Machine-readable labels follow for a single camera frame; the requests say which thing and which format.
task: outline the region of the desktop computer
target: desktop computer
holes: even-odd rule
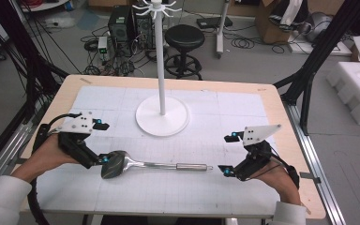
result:
[[[135,28],[131,6],[114,6],[108,28],[116,56],[130,57],[131,45],[135,39]]]
[[[145,50],[155,49],[155,31],[151,15],[138,15],[145,12],[146,9],[134,8],[133,11],[139,46],[142,46]]]

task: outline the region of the white foam block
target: white foam block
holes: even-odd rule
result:
[[[340,62],[326,79],[360,125],[360,63]]]

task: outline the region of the hand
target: hand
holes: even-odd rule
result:
[[[301,205],[300,194],[296,185],[285,169],[275,161],[270,161],[250,177],[259,179],[275,189],[282,202]]]
[[[78,163],[78,161],[59,148],[58,135],[53,134],[11,175],[26,182],[31,182],[46,171],[65,163]]]

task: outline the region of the stool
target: stool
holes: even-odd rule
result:
[[[173,55],[165,60],[164,67],[166,71],[176,76],[177,79],[197,75],[199,80],[202,81],[203,78],[200,74],[201,64],[188,53],[203,45],[203,32],[196,27],[180,24],[166,31],[165,40],[180,52],[180,54]]]

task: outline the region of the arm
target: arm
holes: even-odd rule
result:
[[[31,190],[29,182],[64,163],[77,161],[60,150],[57,135],[54,134],[11,176],[1,176],[0,225],[17,224],[20,207]]]
[[[253,177],[275,189],[280,197],[270,225],[306,224],[306,208],[301,206],[300,194],[291,177],[282,166],[270,161]]]

